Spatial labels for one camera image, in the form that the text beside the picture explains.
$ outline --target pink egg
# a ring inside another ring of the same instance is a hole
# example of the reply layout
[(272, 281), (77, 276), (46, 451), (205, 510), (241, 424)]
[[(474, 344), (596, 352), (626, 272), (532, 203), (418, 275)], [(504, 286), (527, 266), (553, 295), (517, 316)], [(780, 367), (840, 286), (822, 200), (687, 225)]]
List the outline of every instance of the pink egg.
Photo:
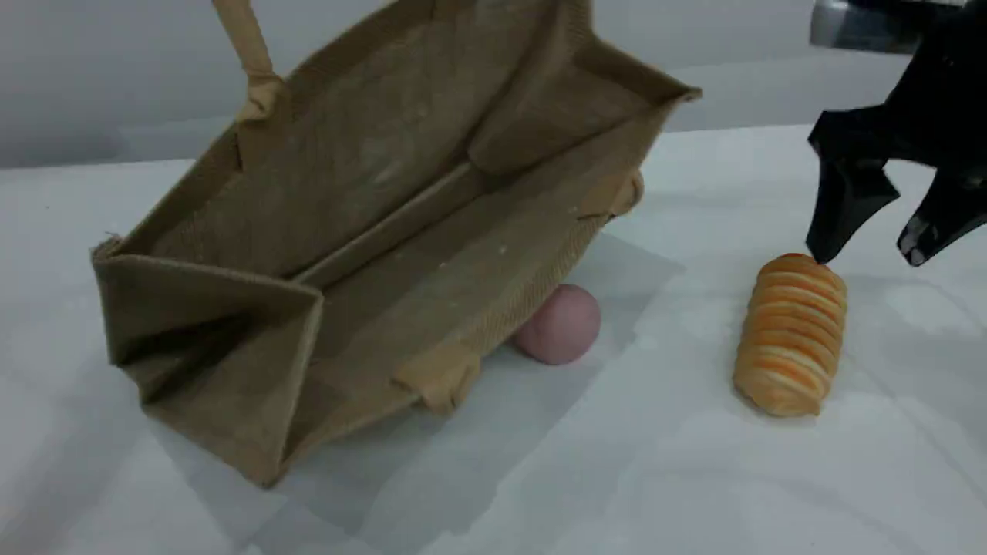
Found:
[(600, 305), (582, 287), (560, 285), (514, 336), (514, 345), (545, 364), (580, 359), (600, 333)]

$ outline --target jute tote bag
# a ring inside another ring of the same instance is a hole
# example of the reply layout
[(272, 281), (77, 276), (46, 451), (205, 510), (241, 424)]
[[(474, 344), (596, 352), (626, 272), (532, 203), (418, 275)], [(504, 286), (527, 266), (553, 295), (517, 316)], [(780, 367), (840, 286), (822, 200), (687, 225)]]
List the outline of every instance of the jute tote bag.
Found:
[(249, 1), (213, 3), (247, 105), (93, 266), (144, 410), (263, 487), (452, 412), (700, 94), (597, 39), (589, 0), (399, 0), (284, 80)]

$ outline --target striped bread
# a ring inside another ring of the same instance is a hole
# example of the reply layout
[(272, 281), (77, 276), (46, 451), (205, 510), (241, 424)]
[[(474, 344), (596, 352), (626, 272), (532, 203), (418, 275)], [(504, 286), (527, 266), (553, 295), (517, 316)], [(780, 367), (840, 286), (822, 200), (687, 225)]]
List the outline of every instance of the striped bread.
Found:
[(747, 306), (733, 384), (766, 413), (818, 415), (836, 375), (847, 286), (805, 255), (765, 266)]

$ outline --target gray wall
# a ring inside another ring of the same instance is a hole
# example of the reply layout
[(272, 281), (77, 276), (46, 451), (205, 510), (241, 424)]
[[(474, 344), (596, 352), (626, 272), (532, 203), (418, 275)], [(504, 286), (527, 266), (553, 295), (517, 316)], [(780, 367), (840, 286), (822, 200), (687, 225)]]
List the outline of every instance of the gray wall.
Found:
[[(275, 68), (386, 0), (254, 0)], [(601, 36), (706, 89), (673, 129), (880, 102), (906, 59), (807, 44), (810, 0), (597, 0)], [(193, 157), (244, 78), (207, 0), (2, 0), (0, 167)]]

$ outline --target white tabletop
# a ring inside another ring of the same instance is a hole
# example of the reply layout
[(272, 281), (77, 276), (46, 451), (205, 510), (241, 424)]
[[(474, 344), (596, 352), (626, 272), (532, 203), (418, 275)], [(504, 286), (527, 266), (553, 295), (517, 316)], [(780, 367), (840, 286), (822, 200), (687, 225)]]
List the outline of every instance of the white tabletop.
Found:
[(106, 363), (88, 249), (188, 161), (0, 172), (0, 553), (983, 553), (987, 229), (920, 270), (895, 239), (932, 172), (833, 265), (845, 352), (818, 419), (730, 387), (757, 270), (803, 250), (808, 127), (663, 135), (648, 193), (571, 276), (581, 362), (492, 356), (443, 421), (410, 412), (271, 492), (143, 417)]

